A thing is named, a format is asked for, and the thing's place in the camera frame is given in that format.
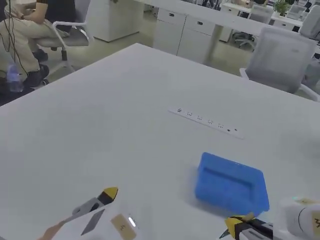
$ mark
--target white cabinet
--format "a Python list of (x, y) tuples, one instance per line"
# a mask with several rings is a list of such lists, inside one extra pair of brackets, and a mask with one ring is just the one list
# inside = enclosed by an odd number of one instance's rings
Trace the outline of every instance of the white cabinet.
[(133, 0), (92, 0), (87, 21), (91, 34), (106, 42), (139, 32), (144, 4)]
[(214, 29), (212, 22), (187, 16), (177, 55), (205, 64), (211, 53)]
[(286, 23), (286, 22), (279, 21), (279, 20), (274, 20), (273, 26), (276, 26), (276, 27), (282, 28), (282, 29), (287, 29), (290, 31), (292, 31), (295, 27), (294, 24)]
[(159, 9), (153, 47), (177, 55), (186, 15)]
[[(232, 15), (239, 15), (239, 10), (237, 9), (234, 9), (234, 8), (229, 8), (229, 7), (225, 7), (225, 6), (222, 6), (221, 8), (221, 11), (222, 12), (225, 12), (225, 13), (229, 13), (229, 14), (232, 14)], [(223, 42), (229, 42), (229, 39), (230, 39), (230, 36), (232, 34), (233, 30), (229, 27), (224, 27), (222, 32), (221, 32), (221, 35), (220, 35), (220, 41), (223, 41)]]

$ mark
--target person sitting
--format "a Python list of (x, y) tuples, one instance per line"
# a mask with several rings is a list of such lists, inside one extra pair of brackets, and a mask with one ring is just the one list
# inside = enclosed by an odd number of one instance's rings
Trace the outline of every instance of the person sitting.
[[(49, 68), (39, 63), (46, 54), (39, 49), (34, 39), (57, 38), (53, 29), (55, 21), (74, 22), (75, 0), (36, 0), (14, 6), (8, 4), (5, 13), (7, 19), (0, 22), (3, 45), (25, 71), (27, 77), (23, 84), (26, 87), (37, 87), (48, 76)], [(67, 37), (71, 28), (58, 25), (57, 31), (61, 37)]]

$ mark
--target white office chair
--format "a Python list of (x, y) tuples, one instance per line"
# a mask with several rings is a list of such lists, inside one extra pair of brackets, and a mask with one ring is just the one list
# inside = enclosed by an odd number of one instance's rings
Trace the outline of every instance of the white office chair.
[(307, 8), (304, 7), (304, 6), (299, 6), (299, 5), (296, 5), (296, 4), (293, 4), (288, 13), (286, 14), (286, 17), (287, 18), (290, 18), (290, 19), (295, 19), (295, 20), (298, 20), (301, 16), (302, 16), (302, 13), (306, 10)]
[[(62, 48), (61, 57), (62, 62), (59, 63), (53, 69), (50, 69), (50, 74), (55, 73), (61, 68), (69, 68), (71, 72), (74, 72), (75, 69), (72, 67), (71, 63), (68, 60), (67, 56), (67, 47), (86, 47), (94, 40), (90, 35), (87, 28), (87, 12), (91, 0), (75, 0), (75, 10), (76, 10), (76, 22), (64, 22), (56, 21), (53, 23), (52, 27), (57, 36), (57, 38), (38, 38), (35, 39), (35, 42), (44, 48), (51, 48), (56, 50), (57, 48)], [(67, 37), (61, 37), (57, 31), (57, 26), (72, 26), (70, 35)]]
[[(264, 24), (268, 24), (271, 20), (271, 16), (274, 13), (274, 10), (272, 8), (269, 7), (265, 7), (265, 6), (260, 6), (260, 5), (253, 5), (251, 12), (249, 14), (248, 19), (253, 20), (253, 21), (257, 21), (260, 23), (264, 23)], [(243, 45), (245, 44), (249, 44), (252, 46), (252, 48), (255, 47), (256, 45), (256, 40), (257, 38), (251, 34), (248, 34), (247, 38), (235, 38), (235, 42), (236, 43), (241, 43), (239, 45), (239, 48), (241, 48)]]
[(243, 78), (288, 93), (302, 90), (312, 100), (320, 102), (320, 96), (301, 83), (316, 45), (316, 41), (297, 32), (265, 27), (248, 67), (241, 68), (240, 74)]

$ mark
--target blue plastic container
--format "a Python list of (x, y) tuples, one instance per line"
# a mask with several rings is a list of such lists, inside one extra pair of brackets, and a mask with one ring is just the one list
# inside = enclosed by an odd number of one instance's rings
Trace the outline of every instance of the blue plastic container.
[(269, 210), (264, 174), (222, 157), (204, 152), (195, 187), (197, 199), (237, 215), (258, 216)]

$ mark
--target plastic bottle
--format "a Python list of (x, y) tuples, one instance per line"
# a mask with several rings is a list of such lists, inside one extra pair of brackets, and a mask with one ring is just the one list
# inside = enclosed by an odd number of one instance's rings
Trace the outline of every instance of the plastic bottle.
[(10, 64), (6, 72), (6, 79), (10, 92), (20, 93), (24, 90), (24, 85), (20, 79), (20, 75), (15, 64)]

